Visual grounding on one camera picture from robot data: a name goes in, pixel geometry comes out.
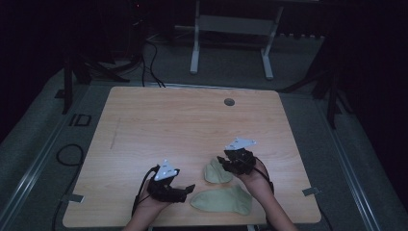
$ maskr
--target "metal stand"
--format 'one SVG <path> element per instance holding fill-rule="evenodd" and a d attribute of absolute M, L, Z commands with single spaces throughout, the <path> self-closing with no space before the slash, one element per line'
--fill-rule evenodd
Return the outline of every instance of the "metal stand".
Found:
<path fill-rule="evenodd" d="M 64 53 L 64 110 L 63 115 L 66 115 L 72 105 L 72 72 L 75 73 L 76 78 L 81 84 L 89 84 L 91 77 L 89 75 L 89 68 L 93 68 L 102 75 L 122 83 L 129 83 L 130 80 L 114 74 L 105 66 L 92 60 L 85 55 Z"/>
<path fill-rule="evenodd" d="M 200 14 L 200 1 L 195 1 L 195 26 L 194 26 L 194 47 L 191 56 L 190 73 L 198 72 L 198 60 L 200 55 L 199 33 L 200 31 L 214 31 L 223 33 L 248 34 L 268 36 L 268 44 L 261 50 L 262 61 L 264 64 L 265 75 L 267 79 L 272 79 L 272 68 L 270 66 L 269 52 L 273 39 L 276 35 L 279 20 L 282 15 L 283 7 L 279 7 L 274 20 L 236 18 L 225 16 L 213 16 Z"/>
<path fill-rule="evenodd" d="M 327 120 L 330 124 L 330 126 L 333 129 L 336 129 L 336 125 L 334 122 L 334 115 L 336 113 L 336 97 L 337 97 L 337 89 L 338 89 L 338 84 L 339 84 L 339 79 L 340 75 L 342 73 L 342 70 L 340 68 L 337 68 L 335 70 L 327 70 L 323 71 L 319 74 L 316 74 L 311 77 L 306 77 L 302 79 L 301 81 L 290 85 L 287 88 L 281 89 L 281 90 L 276 90 L 277 92 L 282 92 L 282 93 L 289 93 L 294 90 L 297 90 L 309 83 L 312 83 L 314 81 L 318 81 L 316 84 L 315 88 L 312 90 L 312 95 L 316 99 L 322 99 L 324 95 L 329 91 L 329 100 L 328 100 L 328 106 L 327 106 Z"/>

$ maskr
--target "motion capture marker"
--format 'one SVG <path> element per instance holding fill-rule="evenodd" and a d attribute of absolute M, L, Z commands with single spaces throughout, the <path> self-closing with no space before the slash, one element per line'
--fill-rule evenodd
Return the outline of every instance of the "motion capture marker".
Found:
<path fill-rule="evenodd" d="M 228 146 L 225 146 L 225 150 L 238 150 L 254 144 L 256 144 L 254 140 L 235 138 Z"/>
<path fill-rule="evenodd" d="M 226 98 L 224 99 L 224 104 L 226 106 L 234 106 L 235 105 L 235 101 L 232 98 Z"/>
<path fill-rule="evenodd" d="M 158 172 L 156 173 L 154 180 L 155 181 L 164 180 L 176 176 L 177 174 L 178 171 L 174 169 L 174 167 L 168 162 L 168 160 L 164 160 Z"/>

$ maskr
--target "hand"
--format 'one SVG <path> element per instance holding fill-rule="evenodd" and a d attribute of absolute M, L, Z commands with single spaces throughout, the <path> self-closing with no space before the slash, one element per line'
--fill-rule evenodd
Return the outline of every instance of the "hand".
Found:
<path fill-rule="evenodd" d="M 139 205 L 135 210 L 131 220 L 124 227 L 124 231 L 143 231 L 145 230 L 151 222 L 159 215 L 159 213 L 170 205 L 170 202 L 161 202 L 150 196 L 147 191 L 147 186 L 149 185 L 149 180 L 146 181 L 139 198 Z"/>
<path fill-rule="evenodd" d="M 256 158 L 255 168 L 260 170 L 266 177 L 268 177 L 267 169 L 264 164 Z M 252 170 L 249 175 L 241 174 L 237 176 L 245 184 L 246 189 L 252 196 L 257 199 L 261 204 L 264 202 L 271 194 L 273 194 L 269 181 L 264 178 L 258 171 Z"/>
<path fill-rule="evenodd" d="M 265 168 L 264 164 L 258 160 L 258 158 L 256 158 L 254 167 L 260 170 L 265 176 L 268 176 L 267 169 Z M 288 215 L 280 206 L 279 202 L 276 200 L 272 189 L 270 188 L 269 181 L 265 179 L 261 173 L 256 170 L 252 170 L 249 175 L 242 174 L 237 177 L 243 181 L 249 193 L 251 193 L 252 196 L 262 205 L 268 221 L 274 229 L 278 231 L 297 230 L 292 221 L 289 219 Z"/>

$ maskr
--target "metal frame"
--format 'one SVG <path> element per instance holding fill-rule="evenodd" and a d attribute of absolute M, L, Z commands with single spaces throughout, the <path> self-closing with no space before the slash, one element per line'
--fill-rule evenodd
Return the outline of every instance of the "metal frame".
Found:
<path fill-rule="evenodd" d="M 147 231 L 154 231 L 153 228 L 154 228 L 154 227 L 148 227 Z M 259 230 L 258 225 L 253 225 L 253 224 L 246 225 L 246 229 L 247 229 L 248 231 L 256 231 L 256 230 Z"/>
<path fill-rule="evenodd" d="M 200 15 L 200 0 L 195 1 L 195 25 L 194 25 L 194 47 L 191 56 L 190 73 L 198 73 L 198 61 L 200 55 L 199 34 L 200 31 L 215 31 L 224 33 L 249 34 L 268 36 L 268 43 L 261 49 L 261 57 L 264 65 L 266 78 L 273 78 L 270 66 L 269 53 L 276 35 L 276 30 L 282 16 L 283 7 L 279 7 L 274 20 L 224 17 L 212 15 Z"/>
<path fill-rule="evenodd" d="M 79 104 L 82 98 L 85 96 L 87 90 L 88 87 L 79 87 L 77 90 L 78 99 L 72 104 L 71 110 L 66 115 L 63 115 L 63 117 L 60 119 L 49 139 L 42 147 L 37 157 L 31 163 L 24 176 L 21 178 L 11 198 L 0 213 L 0 230 L 8 230 L 12 226 L 15 217 L 18 215 L 18 212 L 24 205 L 24 202 L 27 199 L 31 189 L 34 187 L 39 176 L 44 170 L 48 159 L 51 157 L 51 154 L 53 154 L 51 152 L 51 148 L 53 147 L 63 128 L 66 126 L 66 124 L 68 124 L 69 119 L 72 117 L 75 109 L 79 107 Z"/>
<path fill-rule="evenodd" d="M 354 168 L 351 164 L 351 161 L 348 159 L 348 154 L 344 150 L 344 146 L 342 144 L 337 131 L 332 128 L 331 124 L 327 121 L 324 115 L 323 108 L 316 102 L 316 106 L 318 108 L 319 114 L 321 119 L 324 121 L 325 127 L 330 134 L 331 139 L 336 147 L 339 164 L 342 168 L 345 181 L 347 182 L 348 186 L 350 187 L 351 194 L 353 195 L 354 202 L 357 205 L 357 208 L 360 211 L 361 218 L 366 225 L 367 230 L 369 231 L 379 231 L 381 227 L 378 223 L 377 217 L 370 206 L 369 199 L 364 192 L 363 186 L 358 179 Z"/>

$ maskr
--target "gray carpet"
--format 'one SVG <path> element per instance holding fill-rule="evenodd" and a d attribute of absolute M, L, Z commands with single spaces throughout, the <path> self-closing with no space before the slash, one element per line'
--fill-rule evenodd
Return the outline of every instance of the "gray carpet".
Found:
<path fill-rule="evenodd" d="M 168 87 L 177 84 L 257 90 L 284 88 L 304 77 L 321 45 L 321 40 L 312 38 L 277 38 L 270 54 L 275 78 L 269 81 L 264 77 L 258 50 L 235 46 L 234 49 L 221 48 L 218 45 L 211 45 L 209 41 L 204 42 L 202 46 L 198 74 L 190 75 L 192 49 L 191 45 L 186 45 L 189 44 L 186 42 L 189 39 L 189 34 L 180 37 L 179 42 L 173 44 L 160 43 L 158 37 L 152 39 L 158 46 L 153 70 Z M 146 46 L 145 57 L 148 62 L 152 60 L 153 55 L 154 48 Z M 140 68 L 124 74 L 123 77 L 132 80 L 130 84 L 126 84 L 128 86 L 141 85 Z M 147 75 L 146 81 L 151 82 L 151 77 Z M 70 114 L 61 115 L 63 101 L 54 99 L 54 94 L 63 87 L 63 75 L 61 72 L 56 74 L 50 79 L 27 114 L 1 143 L 0 204 L 2 205 L 10 202 L 18 182 L 36 157 L 40 153 L 49 155 L 36 184 L 15 218 L 12 218 L 10 230 L 51 229 L 60 197 L 74 176 L 76 168 L 59 164 L 56 154 L 68 143 L 77 143 L 84 148 L 85 153 L 87 152 L 108 92 L 114 85 L 118 83 L 105 80 L 92 81 L 91 86 L 75 85 L 75 104 Z M 321 193 L 316 195 L 318 204 L 327 215 L 334 230 L 366 230 L 355 203 L 355 195 L 350 190 L 347 178 L 344 177 L 339 151 L 331 138 L 331 131 L 326 121 L 321 116 L 325 112 L 326 102 L 311 98 L 309 93 L 312 87 L 313 84 L 290 94 L 281 94 L 281 98 L 311 184 L 321 190 Z M 336 115 L 338 127 L 336 134 L 362 183 L 371 208 L 378 219 L 379 227 L 381 230 L 407 230 L 406 211 L 395 196 L 363 129 L 354 115 L 342 112 Z M 90 126 L 68 126 L 73 114 L 92 116 Z M 50 141 L 50 135 L 56 135 L 55 139 Z M 51 144 L 48 148 L 44 148 L 48 143 Z M 64 157 L 68 161 L 78 161 L 77 149 L 69 148 L 65 152 Z M 57 230 L 69 230 L 62 225 L 64 210 L 65 205 L 62 206 L 56 219 Z M 300 230 L 329 230 L 328 223 L 324 219 L 316 224 L 297 224 L 297 226 Z M 79 230 L 120 230 L 120 227 Z"/>

